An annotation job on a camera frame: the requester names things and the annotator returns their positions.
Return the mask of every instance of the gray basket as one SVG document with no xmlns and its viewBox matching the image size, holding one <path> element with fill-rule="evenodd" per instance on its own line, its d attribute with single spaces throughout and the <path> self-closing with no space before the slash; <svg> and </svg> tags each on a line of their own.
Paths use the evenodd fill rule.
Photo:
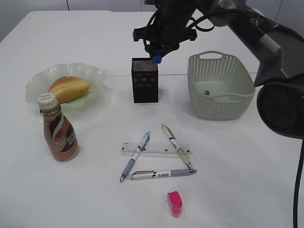
<svg viewBox="0 0 304 228">
<path fill-rule="evenodd" d="M 202 55 L 208 53 L 222 57 L 203 59 Z M 189 58 L 188 90 L 195 112 L 206 120 L 239 118 L 255 94 L 253 81 L 241 61 L 217 51 Z"/>
</svg>

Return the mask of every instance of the black box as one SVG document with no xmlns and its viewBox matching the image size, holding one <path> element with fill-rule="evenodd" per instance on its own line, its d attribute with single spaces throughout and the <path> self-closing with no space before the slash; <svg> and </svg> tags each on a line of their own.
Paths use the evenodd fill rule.
<svg viewBox="0 0 304 228">
<path fill-rule="evenodd" d="M 134 103 L 158 102 L 158 66 L 150 58 L 132 58 Z"/>
</svg>

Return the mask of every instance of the gray pen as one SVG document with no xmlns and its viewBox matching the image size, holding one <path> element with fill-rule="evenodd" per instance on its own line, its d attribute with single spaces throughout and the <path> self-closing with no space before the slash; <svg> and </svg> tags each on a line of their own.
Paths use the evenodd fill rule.
<svg viewBox="0 0 304 228">
<path fill-rule="evenodd" d="M 124 180 L 124 178 L 129 174 L 131 168 L 134 166 L 135 161 L 137 160 L 140 151 L 142 151 L 144 149 L 144 147 L 146 146 L 146 144 L 148 143 L 148 141 L 150 140 L 150 131 L 148 131 L 146 134 L 144 134 L 141 142 L 138 144 L 136 152 L 133 154 L 133 156 L 131 157 L 131 159 L 129 160 L 127 166 L 125 167 L 121 177 L 120 177 L 120 182 L 122 182 Z"/>
<path fill-rule="evenodd" d="M 171 171 L 137 171 L 133 173 L 131 176 L 127 176 L 129 180 L 141 180 L 148 178 L 159 178 L 159 177 L 179 177 L 179 176 L 189 176 L 191 174 L 195 174 L 196 170 L 171 170 Z"/>
</svg>

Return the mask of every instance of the pink object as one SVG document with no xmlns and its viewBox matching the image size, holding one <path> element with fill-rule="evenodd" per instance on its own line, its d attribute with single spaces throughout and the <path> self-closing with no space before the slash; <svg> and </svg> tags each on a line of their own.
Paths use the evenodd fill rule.
<svg viewBox="0 0 304 228">
<path fill-rule="evenodd" d="M 174 217 L 178 217 L 181 215 L 182 201 L 177 191 L 168 193 L 168 204 L 170 207 L 170 211 Z"/>
</svg>

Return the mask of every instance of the blue pen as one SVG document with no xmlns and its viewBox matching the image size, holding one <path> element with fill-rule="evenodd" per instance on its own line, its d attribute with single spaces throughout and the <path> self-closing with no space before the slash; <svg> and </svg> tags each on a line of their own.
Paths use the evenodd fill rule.
<svg viewBox="0 0 304 228">
<path fill-rule="evenodd" d="M 122 176 L 120 177 L 120 182 L 122 182 L 124 180 L 124 178 L 129 174 L 131 168 L 134 166 L 135 161 L 137 160 L 140 151 L 143 151 L 144 147 L 146 146 L 146 144 L 148 143 L 148 141 L 150 140 L 150 131 L 148 131 L 146 134 L 144 134 L 141 142 L 138 144 L 136 152 L 133 154 L 132 158 L 129 160 L 127 166 L 125 167 Z"/>
</svg>

